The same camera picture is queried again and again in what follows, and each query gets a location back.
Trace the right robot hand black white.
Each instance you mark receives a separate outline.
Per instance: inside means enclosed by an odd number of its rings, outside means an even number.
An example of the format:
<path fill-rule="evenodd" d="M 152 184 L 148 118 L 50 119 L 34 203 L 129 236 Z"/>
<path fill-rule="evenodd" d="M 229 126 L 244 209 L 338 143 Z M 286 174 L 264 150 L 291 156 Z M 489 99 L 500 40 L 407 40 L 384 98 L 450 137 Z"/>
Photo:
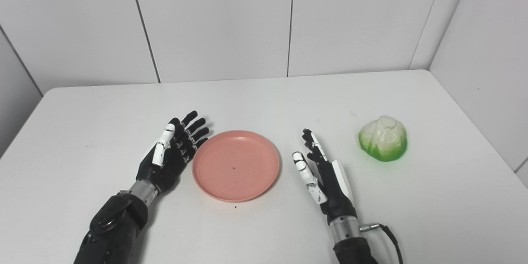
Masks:
<path fill-rule="evenodd" d="M 356 217 L 357 211 L 341 165 L 337 160 L 328 160 L 313 131 L 304 129 L 302 138 L 310 152 L 304 156 L 296 151 L 292 158 L 306 189 L 320 206 L 328 222 L 338 217 Z"/>

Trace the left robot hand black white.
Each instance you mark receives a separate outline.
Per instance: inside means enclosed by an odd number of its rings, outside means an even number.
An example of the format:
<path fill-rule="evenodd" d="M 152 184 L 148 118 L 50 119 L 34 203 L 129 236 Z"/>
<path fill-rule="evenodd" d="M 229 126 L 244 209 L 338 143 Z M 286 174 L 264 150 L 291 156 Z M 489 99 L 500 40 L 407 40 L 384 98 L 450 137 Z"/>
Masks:
<path fill-rule="evenodd" d="M 149 182 L 158 194 L 169 191 L 209 132 L 206 119 L 199 118 L 196 110 L 181 120 L 173 118 L 141 161 L 136 179 Z"/>

